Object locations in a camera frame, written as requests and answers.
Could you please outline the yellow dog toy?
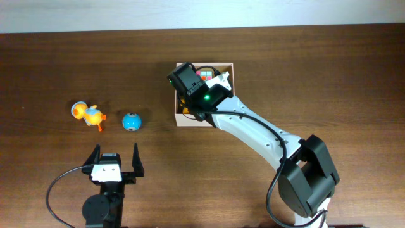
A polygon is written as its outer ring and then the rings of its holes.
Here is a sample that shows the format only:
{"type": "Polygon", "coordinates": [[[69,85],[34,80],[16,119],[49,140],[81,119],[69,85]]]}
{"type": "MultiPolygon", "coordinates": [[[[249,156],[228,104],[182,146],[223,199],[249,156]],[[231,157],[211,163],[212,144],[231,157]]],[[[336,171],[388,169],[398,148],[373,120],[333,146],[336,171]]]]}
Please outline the yellow dog toy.
{"type": "Polygon", "coordinates": [[[181,109],[182,109],[182,113],[183,113],[183,114],[189,114],[189,110],[188,110],[188,108],[185,106],[184,99],[181,99],[181,100],[179,101],[179,105],[180,105],[180,107],[181,107],[181,109]]]}

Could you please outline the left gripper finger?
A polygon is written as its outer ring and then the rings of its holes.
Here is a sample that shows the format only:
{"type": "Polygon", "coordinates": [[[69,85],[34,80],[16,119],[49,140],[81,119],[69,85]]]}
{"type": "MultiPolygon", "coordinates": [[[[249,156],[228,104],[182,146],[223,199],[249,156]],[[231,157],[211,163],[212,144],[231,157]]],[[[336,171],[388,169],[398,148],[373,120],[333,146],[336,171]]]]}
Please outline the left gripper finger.
{"type": "Polygon", "coordinates": [[[144,167],[140,160],[138,145],[134,143],[134,152],[132,156],[132,167],[135,173],[144,173],[144,167]]]}
{"type": "Polygon", "coordinates": [[[99,163],[100,159],[100,145],[96,144],[96,147],[94,148],[93,152],[90,154],[88,159],[84,162],[84,165],[94,165],[99,163]]]}

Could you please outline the blue ball toy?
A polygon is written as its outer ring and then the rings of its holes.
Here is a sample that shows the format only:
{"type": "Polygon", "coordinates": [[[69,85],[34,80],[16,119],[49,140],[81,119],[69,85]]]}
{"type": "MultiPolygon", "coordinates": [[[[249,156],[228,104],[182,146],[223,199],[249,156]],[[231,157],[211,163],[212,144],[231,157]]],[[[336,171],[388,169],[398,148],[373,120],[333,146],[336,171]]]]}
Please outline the blue ball toy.
{"type": "Polygon", "coordinates": [[[122,119],[122,125],[127,131],[137,131],[142,125],[142,119],[137,113],[127,113],[122,119]]]}

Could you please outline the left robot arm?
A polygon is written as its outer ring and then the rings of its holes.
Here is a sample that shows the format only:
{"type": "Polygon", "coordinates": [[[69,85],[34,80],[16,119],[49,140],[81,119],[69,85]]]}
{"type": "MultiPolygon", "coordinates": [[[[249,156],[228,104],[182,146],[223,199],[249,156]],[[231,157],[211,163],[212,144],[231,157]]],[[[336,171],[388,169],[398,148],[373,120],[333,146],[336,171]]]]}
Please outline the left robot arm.
{"type": "Polygon", "coordinates": [[[131,172],[121,171],[122,161],[118,153],[101,153],[97,145],[84,163],[82,173],[100,187],[99,194],[88,197],[82,206],[86,227],[121,227],[125,186],[136,183],[144,176],[138,145],[134,144],[131,172]]]}

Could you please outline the yellow duck toy blue cap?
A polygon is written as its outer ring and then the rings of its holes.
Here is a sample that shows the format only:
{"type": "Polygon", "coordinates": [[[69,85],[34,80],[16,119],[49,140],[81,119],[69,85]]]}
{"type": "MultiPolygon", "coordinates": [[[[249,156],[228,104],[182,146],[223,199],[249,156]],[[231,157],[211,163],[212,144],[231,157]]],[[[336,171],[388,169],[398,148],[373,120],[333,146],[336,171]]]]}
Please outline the yellow duck toy blue cap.
{"type": "Polygon", "coordinates": [[[96,105],[88,106],[84,101],[78,101],[72,106],[71,114],[77,120],[83,119],[88,126],[96,125],[99,132],[103,131],[101,122],[105,121],[107,116],[98,110],[96,105]]]}

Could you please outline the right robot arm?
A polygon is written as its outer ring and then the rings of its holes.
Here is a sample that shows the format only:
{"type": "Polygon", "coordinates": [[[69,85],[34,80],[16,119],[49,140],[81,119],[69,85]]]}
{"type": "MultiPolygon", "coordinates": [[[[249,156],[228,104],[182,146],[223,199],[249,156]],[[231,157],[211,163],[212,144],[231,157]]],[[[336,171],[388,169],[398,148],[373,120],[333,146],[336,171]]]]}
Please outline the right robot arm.
{"type": "Polygon", "coordinates": [[[233,92],[228,72],[211,66],[208,78],[185,62],[167,76],[177,101],[199,122],[240,139],[276,171],[266,194],[266,210],[278,225],[270,199],[277,187],[283,202],[294,212],[294,227],[326,228],[327,207],[340,181],[326,144],[317,136],[302,139],[251,111],[233,92]]]}

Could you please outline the rubiks cube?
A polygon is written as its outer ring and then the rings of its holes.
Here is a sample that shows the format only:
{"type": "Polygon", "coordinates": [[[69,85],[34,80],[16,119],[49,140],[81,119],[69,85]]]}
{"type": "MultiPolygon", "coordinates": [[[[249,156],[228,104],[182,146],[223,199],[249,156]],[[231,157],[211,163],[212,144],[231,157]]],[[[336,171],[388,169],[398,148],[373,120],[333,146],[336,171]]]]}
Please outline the rubiks cube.
{"type": "Polygon", "coordinates": [[[197,71],[197,75],[200,76],[200,78],[203,81],[208,81],[213,78],[213,72],[212,71],[197,71]]]}

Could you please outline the beige open cardboard box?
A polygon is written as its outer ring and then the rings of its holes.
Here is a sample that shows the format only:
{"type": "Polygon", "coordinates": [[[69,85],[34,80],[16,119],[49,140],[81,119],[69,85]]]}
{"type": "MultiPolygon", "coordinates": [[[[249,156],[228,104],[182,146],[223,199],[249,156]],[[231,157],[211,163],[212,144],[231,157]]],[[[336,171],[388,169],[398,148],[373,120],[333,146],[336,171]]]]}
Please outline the beige open cardboard box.
{"type": "MultiPolygon", "coordinates": [[[[196,68],[202,66],[211,66],[217,69],[222,74],[228,72],[227,77],[228,85],[232,94],[235,94],[234,89],[234,64],[233,63],[193,63],[196,68]]],[[[174,104],[174,116],[178,127],[211,127],[207,121],[199,122],[193,115],[187,111],[183,111],[183,106],[180,104],[177,98],[177,92],[175,92],[175,104],[174,104]]]]}

